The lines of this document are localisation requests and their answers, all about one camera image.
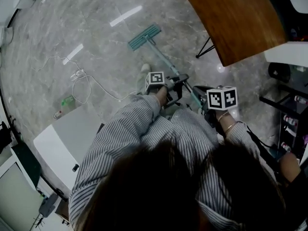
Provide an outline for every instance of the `white cable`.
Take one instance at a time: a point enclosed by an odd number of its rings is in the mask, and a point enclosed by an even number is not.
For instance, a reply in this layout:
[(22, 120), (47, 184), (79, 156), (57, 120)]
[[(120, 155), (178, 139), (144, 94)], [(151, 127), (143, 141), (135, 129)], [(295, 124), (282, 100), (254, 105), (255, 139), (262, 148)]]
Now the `white cable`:
[[(45, 64), (43, 65), (43, 67), (41, 67), (41, 68), (39, 68), (39, 69), (35, 69), (35, 68), (32, 67), (32, 61), (31, 61), (31, 46), (32, 46), (32, 40), (30, 41), (30, 47), (29, 47), (29, 60), (30, 60), (30, 67), (31, 67), (35, 72), (38, 72), (39, 70), (43, 69), (43, 68), (46, 66), (46, 64), (47, 64), (47, 62), (49, 61), (49, 59), (51, 59), (51, 58), (56, 58), (56, 57), (57, 57), (57, 58), (60, 58), (61, 60), (66, 59), (67, 61), (69, 61), (69, 62), (75, 64), (76, 67), (78, 68), (78, 70), (80, 70), (82, 73), (85, 74), (84, 76), (79, 77), (79, 78), (77, 78), (77, 79), (74, 81), (73, 88), (72, 88), (72, 96), (73, 96), (73, 98), (74, 98), (76, 101), (78, 101), (78, 102), (80, 102), (80, 103), (82, 103), (82, 104), (87, 103), (87, 101), (89, 100), (89, 98), (90, 98), (90, 96), (91, 96), (91, 93), (92, 93), (92, 87), (91, 87), (91, 84), (90, 84), (90, 81), (89, 81), (89, 77), (91, 77), (91, 78), (95, 81), (95, 83), (98, 84), (98, 85), (104, 90), (104, 92), (106, 92), (110, 97), (112, 97), (112, 98), (118, 100), (119, 102), (121, 102), (122, 100), (126, 99), (129, 95), (135, 93), (135, 91), (133, 91), (133, 92), (131, 92), (130, 94), (126, 95), (124, 98), (121, 98), (121, 99), (119, 99), (119, 98), (113, 96), (113, 95), (110, 94), (110, 93), (109, 93), (109, 92), (108, 92), (108, 91), (107, 91), (107, 90), (106, 90), (106, 89), (105, 89), (105, 88), (104, 88), (93, 76), (87, 75), (87, 73), (86, 73), (83, 69), (81, 69), (81, 68), (78, 66), (77, 63), (75, 63), (75, 62), (69, 60), (67, 57), (50, 56), (50, 57), (47, 59), (47, 61), (45, 62)], [(75, 83), (76, 83), (78, 80), (81, 80), (81, 79), (83, 79), (83, 78), (87, 78), (87, 82), (88, 82), (88, 85), (89, 85), (89, 88), (90, 88), (90, 92), (89, 92), (89, 94), (88, 94), (88, 96), (87, 96), (85, 102), (82, 102), (81, 100), (79, 100), (78, 98), (76, 98), (76, 97), (74, 96), (74, 87), (75, 87)]]

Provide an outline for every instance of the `teal mop pole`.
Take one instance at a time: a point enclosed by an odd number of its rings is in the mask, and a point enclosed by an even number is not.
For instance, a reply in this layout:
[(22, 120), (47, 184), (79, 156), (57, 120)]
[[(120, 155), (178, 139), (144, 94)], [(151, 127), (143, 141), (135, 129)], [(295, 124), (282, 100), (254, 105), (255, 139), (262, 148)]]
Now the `teal mop pole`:
[[(175, 75), (180, 75), (179, 71), (175, 68), (174, 64), (172, 64), (172, 62), (167, 59), (161, 52), (160, 50), (155, 46), (155, 42), (153, 41), (153, 39), (149, 36), (146, 35), (145, 36), (146, 42), (148, 43), (148, 45), (151, 47), (151, 49), (154, 51), (154, 53), (162, 60), (164, 61), (164, 63), (172, 70), (173, 73), (175, 73)], [(189, 91), (189, 93), (191, 94), (192, 98), (197, 102), (197, 105), (199, 106), (199, 108), (202, 108), (202, 104), (200, 102), (200, 100), (198, 99), (198, 97), (194, 94), (192, 87), (188, 84), (187, 81), (184, 82), (184, 86), (186, 87), (186, 89)]]

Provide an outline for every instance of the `wooden table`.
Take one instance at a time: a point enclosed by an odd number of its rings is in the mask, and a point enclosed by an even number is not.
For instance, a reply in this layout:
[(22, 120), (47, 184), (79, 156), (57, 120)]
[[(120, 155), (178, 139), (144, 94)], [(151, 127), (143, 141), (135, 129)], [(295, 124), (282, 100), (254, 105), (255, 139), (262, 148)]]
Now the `wooden table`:
[(288, 41), (270, 0), (188, 0), (223, 66)]

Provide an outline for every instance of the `floor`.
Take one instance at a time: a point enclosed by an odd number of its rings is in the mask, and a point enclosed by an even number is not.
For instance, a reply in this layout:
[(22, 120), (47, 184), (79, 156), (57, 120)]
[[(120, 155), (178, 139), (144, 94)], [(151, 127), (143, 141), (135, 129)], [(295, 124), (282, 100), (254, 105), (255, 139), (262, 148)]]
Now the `floor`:
[[(70, 77), (74, 64), (62, 64), (51, 56), (67, 56), (79, 44), (84, 48), (72, 59), (87, 74), (93, 75), (112, 95), (123, 98), (135, 90), (136, 76), (144, 63), (154, 70), (164, 64), (146, 47), (131, 51), (127, 42), (153, 23), (162, 32), (155, 37), (159, 49), (178, 70), (190, 76), (192, 85), (236, 86), (240, 114), (254, 133), (271, 143), (277, 131), (273, 108), (258, 101), (276, 81), (268, 76), (268, 63), (262, 54), (217, 71), (220, 64), (215, 50), (196, 59), (208, 37), (204, 26), (187, 0), (37, 0), (32, 8), (18, 13), (12, 43), (2, 49), (0, 81), (9, 113), (16, 117), (17, 128), (42, 164), (44, 174), (65, 193), (57, 177), (44, 165), (33, 139), (53, 122), (62, 98), (72, 92)], [(110, 22), (137, 7), (142, 9), (111, 27)], [(87, 105), (103, 123), (128, 101), (118, 102), (90, 80), (92, 93)], [(86, 79), (76, 84), (74, 94), (86, 100)]]

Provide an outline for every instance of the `dark hair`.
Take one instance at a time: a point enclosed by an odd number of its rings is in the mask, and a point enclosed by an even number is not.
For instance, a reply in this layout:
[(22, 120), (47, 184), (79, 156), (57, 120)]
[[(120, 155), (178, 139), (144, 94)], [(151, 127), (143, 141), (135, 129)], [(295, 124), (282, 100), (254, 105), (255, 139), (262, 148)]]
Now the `dark hair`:
[(235, 221), (252, 231), (284, 230), (277, 185), (248, 150), (221, 145), (203, 162), (195, 159), (192, 174), (171, 141), (153, 149), (141, 146), (118, 160), (78, 219), (77, 230), (199, 230), (195, 198), (209, 165), (230, 193)]

